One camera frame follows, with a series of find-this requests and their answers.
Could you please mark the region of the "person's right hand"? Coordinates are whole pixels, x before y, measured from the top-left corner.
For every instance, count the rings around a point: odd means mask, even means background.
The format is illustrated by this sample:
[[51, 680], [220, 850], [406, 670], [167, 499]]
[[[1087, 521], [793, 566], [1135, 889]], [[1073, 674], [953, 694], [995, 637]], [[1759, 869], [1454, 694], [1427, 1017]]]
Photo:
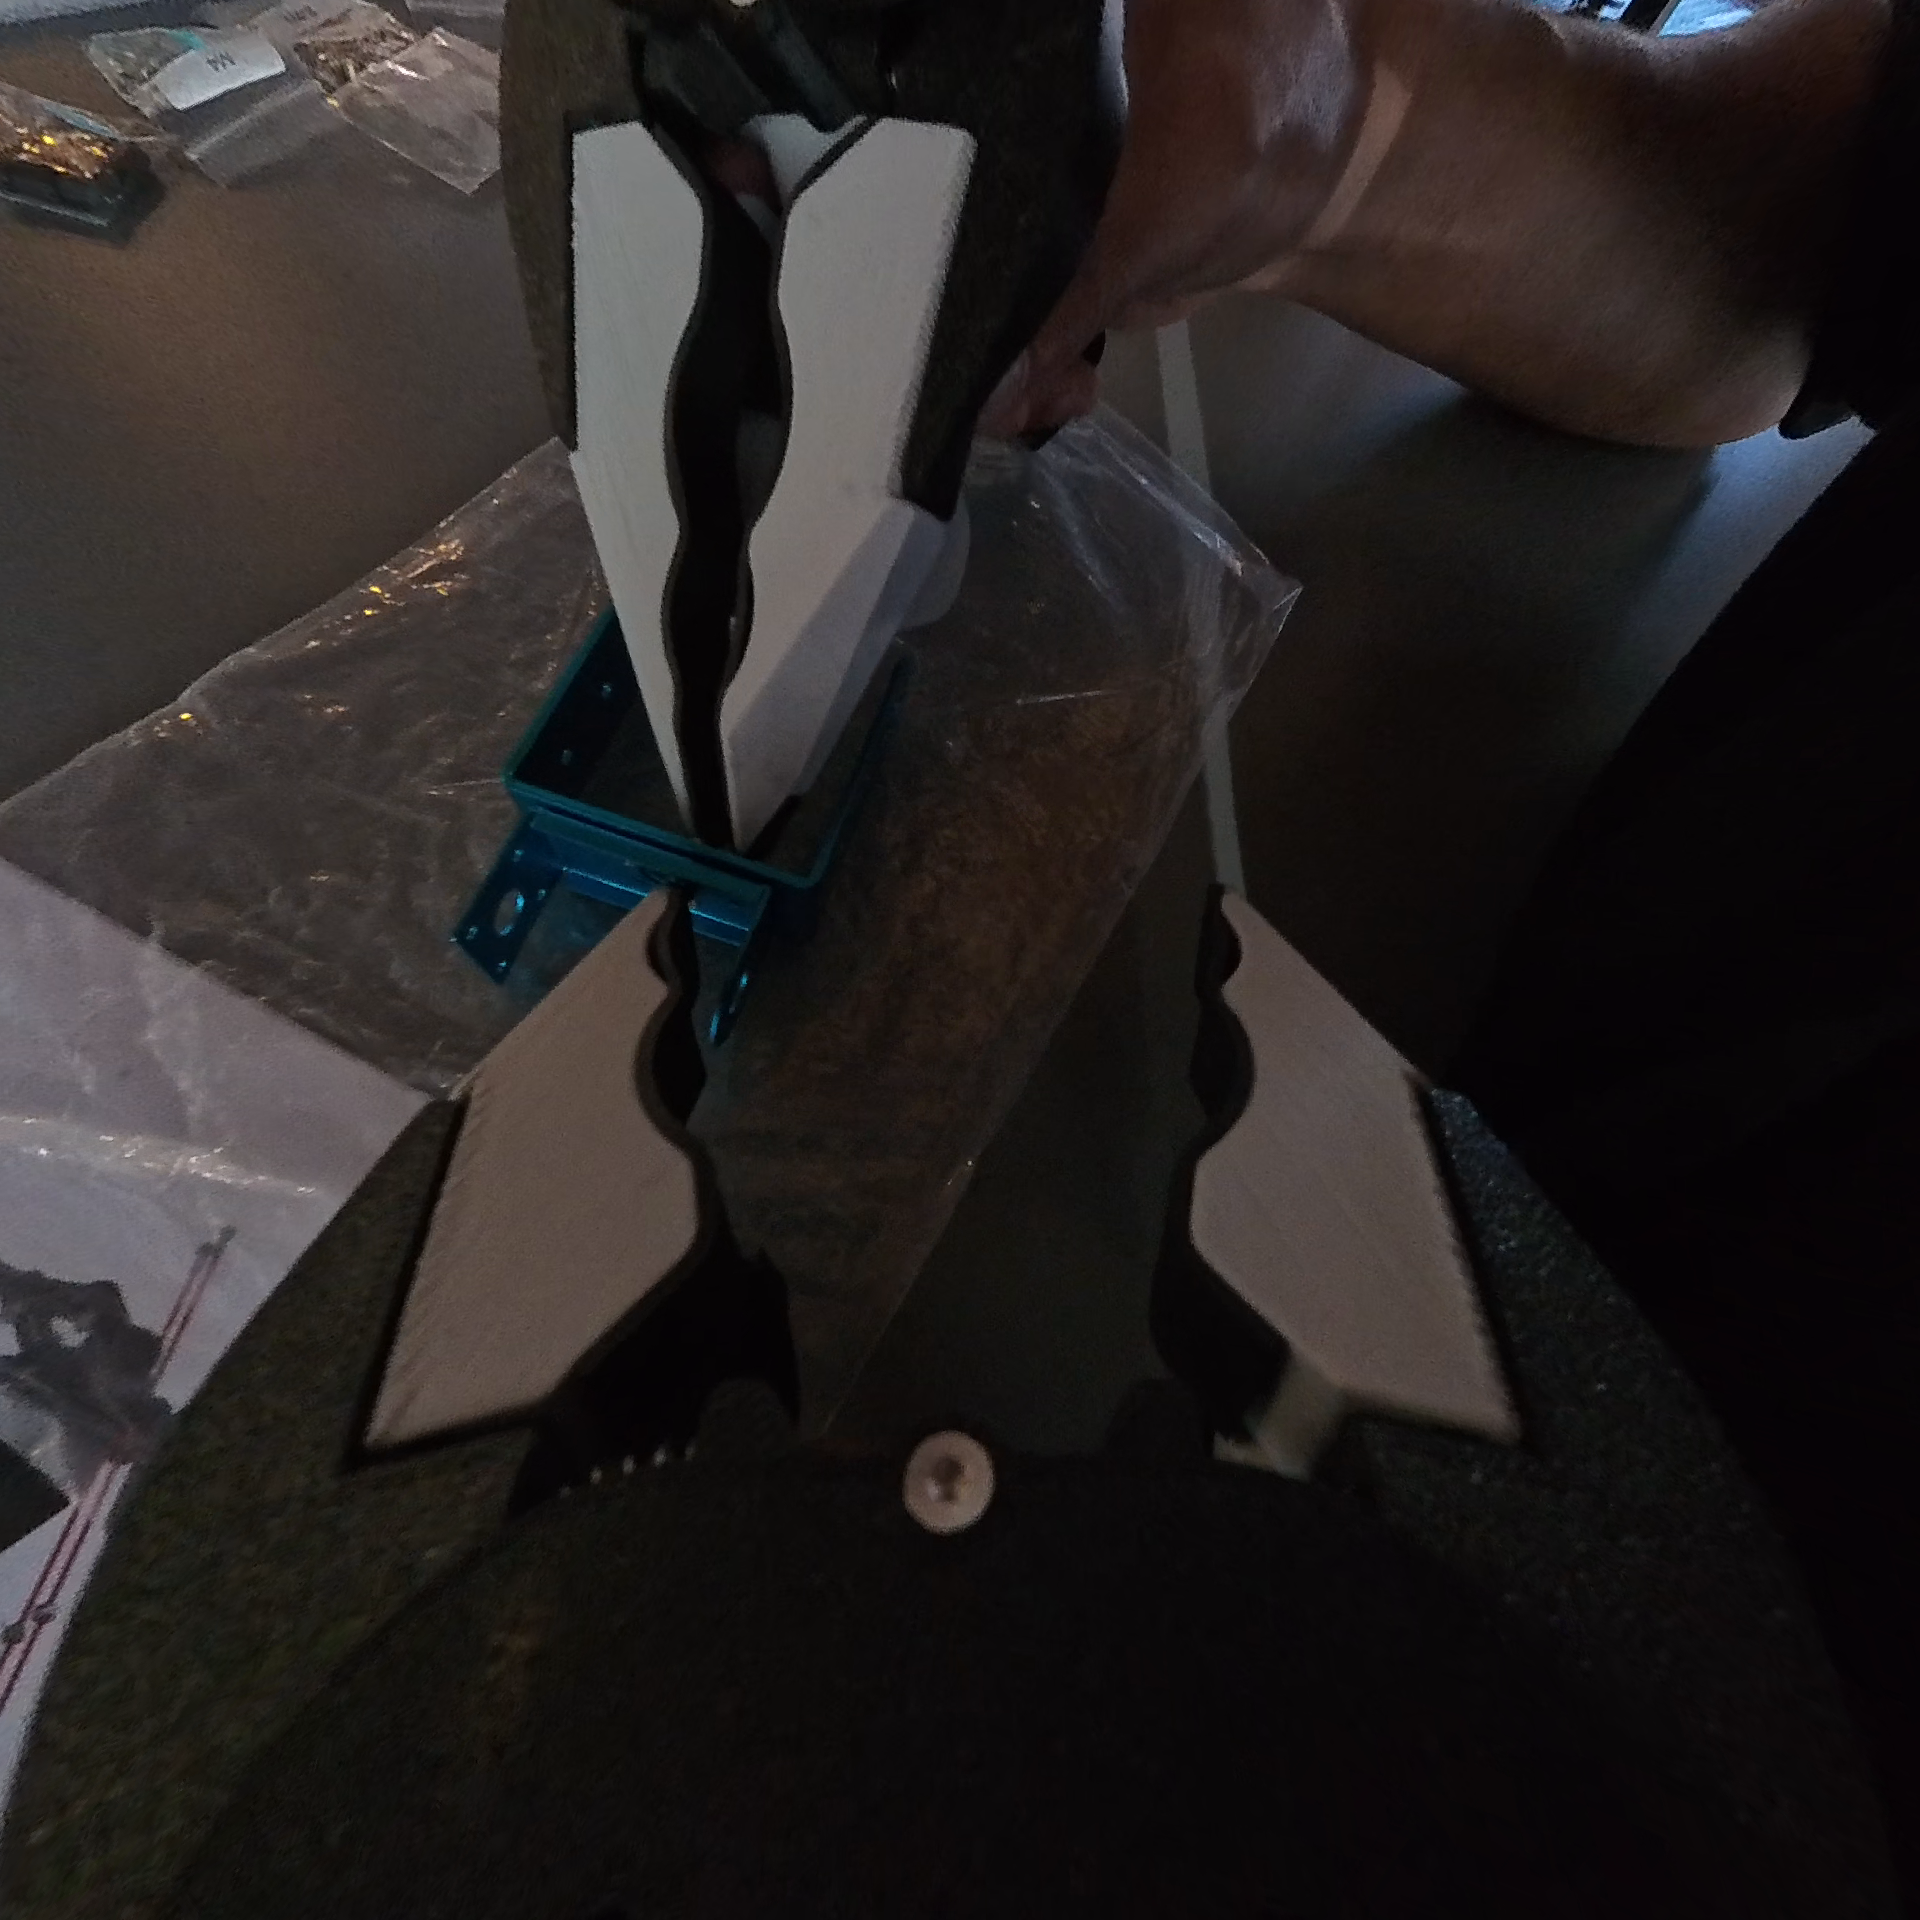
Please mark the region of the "person's right hand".
[[1113, 330], [1156, 330], [1274, 270], [1353, 155], [1373, 90], [1364, 5], [1125, 9], [1127, 114], [1093, 243], [980, 419], [1034, 441], [1085, 413]]

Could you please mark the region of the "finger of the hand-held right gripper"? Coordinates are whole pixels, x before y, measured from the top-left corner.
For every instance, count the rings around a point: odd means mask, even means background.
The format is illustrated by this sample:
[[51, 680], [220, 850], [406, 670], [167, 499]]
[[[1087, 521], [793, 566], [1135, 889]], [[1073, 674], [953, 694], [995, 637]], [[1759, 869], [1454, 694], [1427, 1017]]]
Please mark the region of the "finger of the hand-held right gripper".
[[897, 635], [955, 584], [903, 459], [977, 144], [868, 123], [801, 184], [774, 281], [789, 424], [755, 521], [753, 620], [719, 705], [739, 848], [810, 792]]
[[571, 144], [571, 469], [683, 825], [722, 833], [722, 390], [699, 354], [708, 205], [647, 126]]

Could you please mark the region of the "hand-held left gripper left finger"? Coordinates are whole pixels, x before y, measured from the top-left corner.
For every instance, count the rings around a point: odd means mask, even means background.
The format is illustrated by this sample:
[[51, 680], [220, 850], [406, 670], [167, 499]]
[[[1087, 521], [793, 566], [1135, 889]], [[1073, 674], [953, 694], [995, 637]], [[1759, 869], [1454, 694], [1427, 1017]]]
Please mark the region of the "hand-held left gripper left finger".
[[617, 1464], [685, 1445], [727, 1380], [787, 1405], [785, 1283], [687, 1129], [698, 974], [651, 891], [468, 1075], [365, 1451], [527, 1425], [538, 1464]]

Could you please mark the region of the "person's right forearm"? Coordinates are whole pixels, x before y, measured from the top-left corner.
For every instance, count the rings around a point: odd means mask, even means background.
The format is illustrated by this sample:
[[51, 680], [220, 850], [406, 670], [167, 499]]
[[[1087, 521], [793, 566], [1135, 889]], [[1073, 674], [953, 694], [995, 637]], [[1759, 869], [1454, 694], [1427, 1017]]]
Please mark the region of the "person's right forearm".
[[1813, 365], [1892, 5], [1691, 40], [1530, 5], [1355, 5], [1369, 83], [1283, 296], [1532, 421], [1711, 449]]

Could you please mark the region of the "assembly instruction sheet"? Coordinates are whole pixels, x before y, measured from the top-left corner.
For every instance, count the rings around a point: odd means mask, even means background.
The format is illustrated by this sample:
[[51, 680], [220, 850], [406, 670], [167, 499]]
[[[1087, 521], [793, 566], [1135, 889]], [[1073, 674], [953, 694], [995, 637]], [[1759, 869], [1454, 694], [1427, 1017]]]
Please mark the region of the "assembly instruction sheet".
[[417, 1109], [5, 866], [7, 1781], [135, 1468]]

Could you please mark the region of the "blue metal bracket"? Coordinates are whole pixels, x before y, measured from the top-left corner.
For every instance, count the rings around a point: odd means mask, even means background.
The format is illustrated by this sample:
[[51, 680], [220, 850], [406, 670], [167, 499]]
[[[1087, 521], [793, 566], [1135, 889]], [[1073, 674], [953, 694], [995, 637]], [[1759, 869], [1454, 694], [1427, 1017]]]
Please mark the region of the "blue metal bracket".
[[452, 941], [491, 978], [517, 964], [545, 904], [569, 888], [615, 908], [679, 889], [698, 934], [732, 950], [711, 993], [722, 1042], [767, 944], [798, 939], [865, 803], [911, 674], [894, 642], [825, 771], [747, 852], [683, 833], [617, 614], [604, 611], [503, 771], [519, 821]]

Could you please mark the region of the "pile of small parts bags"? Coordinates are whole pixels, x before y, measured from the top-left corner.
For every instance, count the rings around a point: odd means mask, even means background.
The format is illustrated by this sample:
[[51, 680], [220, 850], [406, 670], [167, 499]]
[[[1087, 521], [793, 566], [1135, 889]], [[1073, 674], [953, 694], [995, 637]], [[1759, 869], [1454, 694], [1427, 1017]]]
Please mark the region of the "pile of small parts bags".
[[499, 168], [503, 5], [5, 5], [91, 21], [110, 108], [5, 80], [2, 192], [21, 217], [123, 233], [167, 169], [244, 185], [351, 130], [470, 194]]

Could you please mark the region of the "clear plastic bag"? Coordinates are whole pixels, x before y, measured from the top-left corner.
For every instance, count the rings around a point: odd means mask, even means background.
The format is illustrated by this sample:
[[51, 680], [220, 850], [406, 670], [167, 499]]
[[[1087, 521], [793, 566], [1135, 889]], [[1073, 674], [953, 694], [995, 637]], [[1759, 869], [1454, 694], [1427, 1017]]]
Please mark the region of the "clear plastic bag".
[[[1153, 869], [1297, 589], [1113, 417], [982, 449], [971, 561], [906, 642], [871, 787], [767, 944], [695, 1115], [785, 1273], [825, 1427]], [[5, 860], [420, 1093], [571, 960], [451, 932], [503, 850], [503, 762], [605, 589], [548, 441], [356, 588], [5, 804]]]

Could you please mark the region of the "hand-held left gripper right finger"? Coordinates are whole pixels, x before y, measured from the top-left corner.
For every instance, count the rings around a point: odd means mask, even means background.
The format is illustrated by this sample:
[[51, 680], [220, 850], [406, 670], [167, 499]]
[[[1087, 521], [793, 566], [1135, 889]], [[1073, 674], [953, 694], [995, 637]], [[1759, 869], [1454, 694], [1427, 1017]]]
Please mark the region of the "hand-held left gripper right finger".
[[1183, 1254], [1217, 1450], [1305, 1478], [1350, 1418], [1516, 1445], [1423, 1076], [1236, 891], [1205, 949]]

